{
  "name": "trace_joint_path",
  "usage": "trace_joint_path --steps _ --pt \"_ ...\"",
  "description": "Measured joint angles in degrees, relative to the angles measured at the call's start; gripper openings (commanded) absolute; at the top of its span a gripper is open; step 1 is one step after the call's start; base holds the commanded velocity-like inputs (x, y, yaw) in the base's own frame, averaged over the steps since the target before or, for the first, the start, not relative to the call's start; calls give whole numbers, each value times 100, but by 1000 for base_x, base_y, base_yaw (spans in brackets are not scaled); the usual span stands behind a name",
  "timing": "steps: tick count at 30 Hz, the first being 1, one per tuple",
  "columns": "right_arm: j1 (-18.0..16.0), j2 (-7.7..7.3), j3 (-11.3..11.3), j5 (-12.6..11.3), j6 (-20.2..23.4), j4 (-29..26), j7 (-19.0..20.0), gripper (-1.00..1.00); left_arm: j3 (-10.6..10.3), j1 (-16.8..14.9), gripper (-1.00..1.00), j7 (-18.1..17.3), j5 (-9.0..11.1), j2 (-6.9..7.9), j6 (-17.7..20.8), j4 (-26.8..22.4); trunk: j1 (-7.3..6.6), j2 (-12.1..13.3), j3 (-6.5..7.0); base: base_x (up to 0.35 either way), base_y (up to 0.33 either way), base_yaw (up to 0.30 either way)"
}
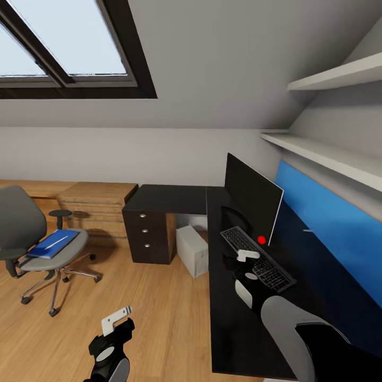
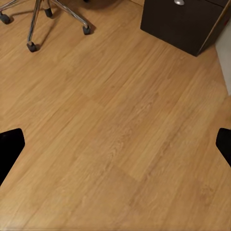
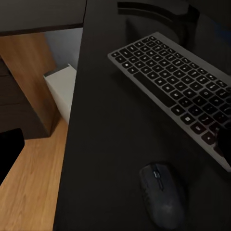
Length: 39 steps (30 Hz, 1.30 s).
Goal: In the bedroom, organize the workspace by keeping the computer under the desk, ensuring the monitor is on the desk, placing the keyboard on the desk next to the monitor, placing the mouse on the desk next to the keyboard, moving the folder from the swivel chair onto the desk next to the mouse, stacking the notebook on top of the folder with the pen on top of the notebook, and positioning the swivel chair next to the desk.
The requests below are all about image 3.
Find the monitor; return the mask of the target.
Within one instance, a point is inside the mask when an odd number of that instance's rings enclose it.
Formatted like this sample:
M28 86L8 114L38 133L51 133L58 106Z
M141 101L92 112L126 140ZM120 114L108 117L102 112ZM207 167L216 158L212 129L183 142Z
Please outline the monitor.
M217 24L231 32L231 0L185 0L189 3L188 13L176 15L159 6L139 2L117 2L118 8L133 8L152 11L172 20L180 29L183 47L186 29L184 22L196 22L200 12L215 21Z

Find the mouse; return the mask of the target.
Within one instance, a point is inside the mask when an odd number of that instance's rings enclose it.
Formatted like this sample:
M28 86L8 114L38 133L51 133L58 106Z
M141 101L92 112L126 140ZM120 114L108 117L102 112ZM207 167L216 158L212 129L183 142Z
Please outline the mouse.
M168 166L147 166L140 170L142 195L152 220L164 230L175 230L186 218L186 196L181 182Z

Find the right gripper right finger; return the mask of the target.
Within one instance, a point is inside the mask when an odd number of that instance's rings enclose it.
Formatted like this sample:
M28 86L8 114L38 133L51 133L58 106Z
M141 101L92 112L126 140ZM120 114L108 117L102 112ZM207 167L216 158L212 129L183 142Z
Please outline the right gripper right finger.
M220 128L217 134L216 146L231 167L231 130Z

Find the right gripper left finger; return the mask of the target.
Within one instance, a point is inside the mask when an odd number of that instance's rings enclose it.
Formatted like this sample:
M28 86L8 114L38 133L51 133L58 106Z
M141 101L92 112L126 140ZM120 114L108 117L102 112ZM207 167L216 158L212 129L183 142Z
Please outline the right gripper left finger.
M0 133L0 185L25 146L20 128Z

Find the keyboard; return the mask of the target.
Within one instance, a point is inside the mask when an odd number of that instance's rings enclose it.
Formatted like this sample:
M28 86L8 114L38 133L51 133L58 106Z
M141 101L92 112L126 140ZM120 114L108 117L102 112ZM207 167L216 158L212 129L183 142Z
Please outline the keyboard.
M108 58L231 174L216 146L231 130L231 76L160 32Z

